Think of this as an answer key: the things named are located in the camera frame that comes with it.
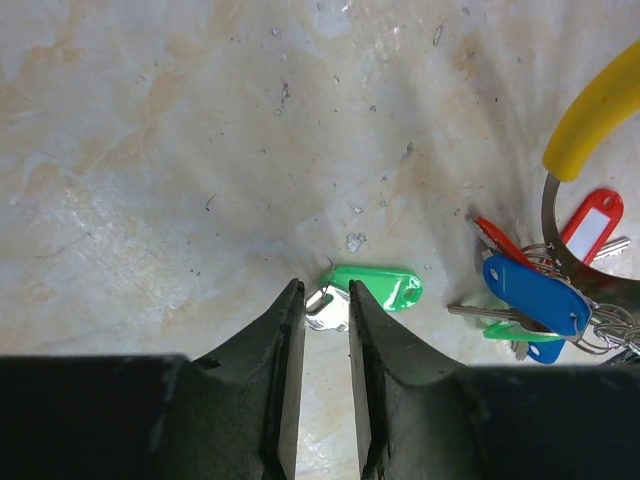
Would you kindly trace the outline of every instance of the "plastic key fob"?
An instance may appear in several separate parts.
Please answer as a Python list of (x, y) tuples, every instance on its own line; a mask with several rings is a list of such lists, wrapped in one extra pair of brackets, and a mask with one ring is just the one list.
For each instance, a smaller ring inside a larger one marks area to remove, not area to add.
[(589, 265), (616, 228), (624, 204), (613, 190), (600, 188), (591, 192), (562, 230), (562, 241), (576, 258)]
[(566, 342), (564, 341), (564, 339), (545, 343), (529, 342), (527, 355), (529, 355), (529, 357), (531, 357), (538, 363), (551, 365), (560, 356), (565, 343)]
[(482, 332), (484, 338), (490, 340), (507, 340), (510, 342), (555, 342), (562, 340), (556, 333), (531, 332), (525, 330), (521, 325), (511, 322), (496, 323), (487, 327)]
[(487, 258), (482, 275), (496, 297), (569, 340), (577, 338), (591, 318), (589, 303), (573, 287), (502, 255)]
[(498, 250), (505, 257), (515, 260), (526, 267), (535, 268), (525, 254), (520, 251), (520, 248), (489, 220), (483, 217), (477, 217), (475, 219), (468, 219), (468, 222), (489, 247)]
[(364, 283), (387, 312), (401, 312), (412, 307), (423, 291), (420, 277), (408, 270), (354, 265), (338, 265), (323, 278), (322, 284), (348, 292), (351, 280)]

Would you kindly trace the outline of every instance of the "concrete floor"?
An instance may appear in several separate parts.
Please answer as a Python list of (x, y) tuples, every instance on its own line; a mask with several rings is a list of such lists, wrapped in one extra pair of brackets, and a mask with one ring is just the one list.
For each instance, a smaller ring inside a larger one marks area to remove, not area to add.
[[(425, 294), (397, 318), (487, 364), (515, 360), (444, 309), (488, 298), (464, 217), (541, 240), (546, 143), (640, 3), (9, 0), (0, 18), (0, 353), (195, 357), (331, 259), (414, 269)], [(639, 121), (558, 212), (617, 189), (633, 244), (600, 268), (636, 278)], [(357, 476), (347, 355), (307, 332), (298, 478)]]

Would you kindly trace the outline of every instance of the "debris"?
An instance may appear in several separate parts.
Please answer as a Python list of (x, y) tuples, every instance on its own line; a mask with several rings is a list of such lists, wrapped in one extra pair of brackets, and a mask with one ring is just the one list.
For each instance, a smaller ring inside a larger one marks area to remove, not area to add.
[(367, 236), (364, 233), (348, 233), (347, 250), (349, 250), (350, 253), (356, 253), (366, 241)]
[(440, 42), (440, 37), (442, 36), (442, 25), (438, 25), (436, 28), (436, 32), (433, 34), (433, 44), (438, 45)]
[(282, 94), (281, 94), (281, 98), (280, 98), (280, 108), (278, 108), (276, 110), (276, 116), (277, 117), (282, 115), (282, 113), (284, 112), (284, 101), (287, 98), (289, 98), (289, 84), (283, 80), (282, 81)]
[(214, 193), (213, 195), (211, 195), (211, 198), (209, 200), (207, 200), (207, 203), (204, 204), (204, 209), (209, 212), (209, 205), (211, 205), (211, 202), (213, 201), (214, 198), (216, 198), (217, 193)]
[(413, 143), (409, 143), (407, 145), (407, 151), (404, 152), (404, 154), (402, 155), (401, 160), (405, 160), (405, 159), (409, 158), (412, 153), (413, 153)]

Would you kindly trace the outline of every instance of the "bunch of keys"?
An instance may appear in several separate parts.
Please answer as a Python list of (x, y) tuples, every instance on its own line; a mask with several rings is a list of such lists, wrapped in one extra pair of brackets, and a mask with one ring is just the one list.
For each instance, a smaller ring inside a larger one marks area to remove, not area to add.
[[(620, 196), (600, 189), (590, 194), (563, 231), (565, 243), (583, 262), (616, 255), (628, 238), (605, 243), (622, 217)], [(597, 305), (563, 279), (544, 245), (518, 248), (484, 218), (470, 220), (480, 238), (497, 255), (483, 265), (489, 289), (507, 304), (507, 310), (451, 306), (449, 312), (494, 318), (502, 322), (487, 328), (485, 338), (510, 340), (518, 360), (527, 356), (550, 364), (560, 355), (565, 340), (580, 340)]]
[(363, 282), (387, 312), (401, 312), (422, 296), (422, 280), (408, 270), (339, 265), (322, 279), (322, 287), (305, 303), (306, 323), (313, 330), (349, 330), (349, 282)]

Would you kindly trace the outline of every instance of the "green key tag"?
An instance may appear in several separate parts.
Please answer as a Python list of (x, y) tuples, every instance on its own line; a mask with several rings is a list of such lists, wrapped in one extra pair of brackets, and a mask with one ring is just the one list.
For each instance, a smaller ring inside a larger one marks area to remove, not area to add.
[(408, 270), (339, 265), (322, 279), (344, 292), (349, 282), (360, 280), (387, 312), (401, 312), (415, 305), (422, 296), (422, 280)]
[(555, 333), (530, 332), (517, 323), (501, 322), (487, 327), (482, 332), (489, 340), (510, 340), (513, 342), (555, 342), (562, 337)]

